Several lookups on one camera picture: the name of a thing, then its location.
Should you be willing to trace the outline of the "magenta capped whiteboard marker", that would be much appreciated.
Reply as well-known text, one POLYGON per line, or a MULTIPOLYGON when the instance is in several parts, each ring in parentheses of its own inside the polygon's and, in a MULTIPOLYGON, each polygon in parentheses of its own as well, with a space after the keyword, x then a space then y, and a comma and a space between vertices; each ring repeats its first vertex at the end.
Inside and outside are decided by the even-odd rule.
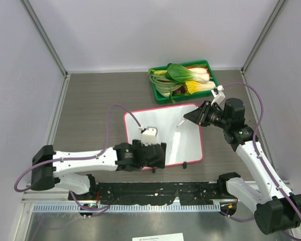
POLYGON ((183 119, 176 127, 178 128, 178 127, 181 126, 185 121, 186 121, 186 119, 183 119))

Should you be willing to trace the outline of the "pink framed whiteboard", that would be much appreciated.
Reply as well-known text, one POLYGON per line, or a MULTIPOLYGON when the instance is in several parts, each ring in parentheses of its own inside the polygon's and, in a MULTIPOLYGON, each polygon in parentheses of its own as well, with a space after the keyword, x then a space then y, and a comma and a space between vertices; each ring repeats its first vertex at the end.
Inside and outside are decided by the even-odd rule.
POLYGON ((188 120, 178 128, 176 127, 184 119, 184 114, 197 107, 195 103, 187 103, 132 112, 144 128, 156 127, 158 129, 157 142, 167 144, 167 167, 203 160, 204 150, 200 127, 188 120))

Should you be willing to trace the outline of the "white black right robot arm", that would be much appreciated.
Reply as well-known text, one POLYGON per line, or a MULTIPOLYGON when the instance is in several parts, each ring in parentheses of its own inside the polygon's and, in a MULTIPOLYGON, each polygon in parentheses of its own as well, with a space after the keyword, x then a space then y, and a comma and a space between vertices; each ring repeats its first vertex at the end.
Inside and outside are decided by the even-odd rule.
POLYGON ((245 123, 244 115, 243 102, 229 98, 224 108, 206 100, 197 109, 184 114, 184 119, 201 127, 221 128, 225 141, 245 163, 258 186, 255 190, 235 172, 223 174, 216 186, 220 197, 238 198, 253 213, 264 234, 297 228, 301 225, 301 194, 293 194, 275 172, 256 133, 245 123))

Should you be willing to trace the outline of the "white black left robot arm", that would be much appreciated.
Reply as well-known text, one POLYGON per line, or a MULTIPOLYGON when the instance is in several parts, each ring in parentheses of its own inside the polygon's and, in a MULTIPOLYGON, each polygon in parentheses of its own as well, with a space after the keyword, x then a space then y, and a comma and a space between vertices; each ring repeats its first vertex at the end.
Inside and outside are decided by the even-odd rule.
POLYGON ((143 168, 165 167, 166 143, 145 145, 139 140, 131 144, 121 143, 105 150, 61 152, 52 145, 43 146, 32 158, 31 185, 33 191, 46 191, 54 187, 63 188, 92 200, 97 193, 95 179, 88 171, 139 171, 143 168))

